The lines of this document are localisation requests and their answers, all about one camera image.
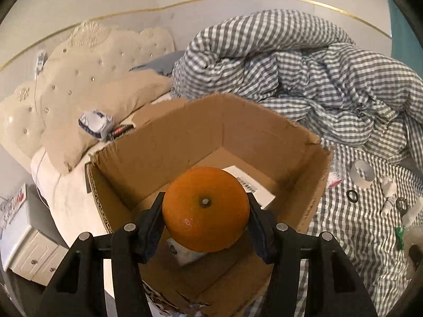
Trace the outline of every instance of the green object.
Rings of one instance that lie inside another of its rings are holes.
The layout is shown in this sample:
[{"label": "green object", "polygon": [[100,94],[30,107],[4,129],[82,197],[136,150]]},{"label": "green object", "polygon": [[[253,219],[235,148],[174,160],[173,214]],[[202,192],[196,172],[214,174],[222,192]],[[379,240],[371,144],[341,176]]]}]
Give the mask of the green object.
[{"label": "green object", "polygon": [[404,235],[405,228],[395,228],[395,236],[397,237],[398,241],[398,250],[404,250],[404,241],[402,236]]}]

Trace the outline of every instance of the beige pillow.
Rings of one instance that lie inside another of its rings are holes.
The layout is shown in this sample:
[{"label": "beige pillow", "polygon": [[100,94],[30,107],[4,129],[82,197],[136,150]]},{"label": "beige pillow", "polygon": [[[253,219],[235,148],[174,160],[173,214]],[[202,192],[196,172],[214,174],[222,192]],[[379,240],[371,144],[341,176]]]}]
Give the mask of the beige pillow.
[{"label": "beige pillow", "polygon": [[147,102],[167,93],[171,86],[171,78],[149,69],[131,71],[119,80],[90,88],[78,97],[70,115],[51,123],[41,136],[52,165],[59,173],[67,174],[85,151],[98,142],[78,125],[83,112],[97,109],[111,115],[118,124]]}]

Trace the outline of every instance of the gray pillow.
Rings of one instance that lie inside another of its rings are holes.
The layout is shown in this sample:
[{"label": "gray pillow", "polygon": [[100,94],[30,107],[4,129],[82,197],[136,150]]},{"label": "gray pillow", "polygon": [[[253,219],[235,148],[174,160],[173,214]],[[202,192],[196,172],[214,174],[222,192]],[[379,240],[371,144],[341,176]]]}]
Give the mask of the gray pillow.
[{"label": "gray pillow", "polygon": [[130,71],[140,71],[145,69],[153,69],[156,73],[162,76],[172,75],[173,67],[177,60],[179,60],[185,50],[175,51],[168,55],[160,56],[157,59],[153,59],[151,62],[133,67]]}]

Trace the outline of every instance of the white bed sheet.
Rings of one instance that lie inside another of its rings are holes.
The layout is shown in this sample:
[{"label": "white bed sheet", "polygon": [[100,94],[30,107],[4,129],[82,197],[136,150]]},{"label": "white bed sheet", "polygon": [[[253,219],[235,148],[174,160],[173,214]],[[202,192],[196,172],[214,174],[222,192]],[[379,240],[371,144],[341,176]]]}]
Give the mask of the white bed sheet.
[{"label": "white bed sheet", "polygon": [[[152,104],[170,100],[170,93],[164,94]],[[132,119],[131,114],[122,123]],[[93,236],[107,234],[100,218],[92,193],[87,193],[85,183],[85,164],[90,161],[90,154],[104,148],[108,143],[101,143],[90,148],[75,169],[62,176],[51,164],[44,148],[38,150],[31,161],[31,174],[41,195],[46,199],[51,215],[60,234],[70,247],[78,235],[84,231]],[[104,288],[112,297],[113,280],[110,260],[104,260]],[[149,302],[152,311],[158,311]]]}]

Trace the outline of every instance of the screw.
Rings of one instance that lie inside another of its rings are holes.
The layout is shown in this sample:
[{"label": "screw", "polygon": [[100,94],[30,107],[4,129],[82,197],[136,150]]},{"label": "screw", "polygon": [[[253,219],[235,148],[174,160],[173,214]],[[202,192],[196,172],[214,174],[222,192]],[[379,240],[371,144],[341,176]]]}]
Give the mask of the screw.
[{"label": "screw", "polygon": [[288,225],[286,225],[285,223],[278,223],[278,224],[276,224],[276,228],[279,231],[286,231],[286,230],[288,230]]},{"label": "screw", "polygon": [[134,223],[128,223],[128,224],[126,224],[124,227],[123,227],[123,229],[125,230],[125,231],[134,231],[135,230],[135,228],[136,228],[137,226],[134,224]]},{"label": "screw", "polygon": [[326,241],[330,241],[333,238],[333,236],[330,232],[325,231],[324,233],[322,233],[321,238],[323,238]]},{"label": "screw", "polygon": [[204,198],[204,199],[201,199],[200,200],[200,206],[201,207],[207,207],[207,206],[210,206],[211,205],[211,200],[210,199],[207,199],[207,198]]},{"label": "screw", "polygon": [[81,241],[85,241],[88,238],[90,238],[90,233],[89,232],[83,232],[82,234],[79,235],[78,237]]}]

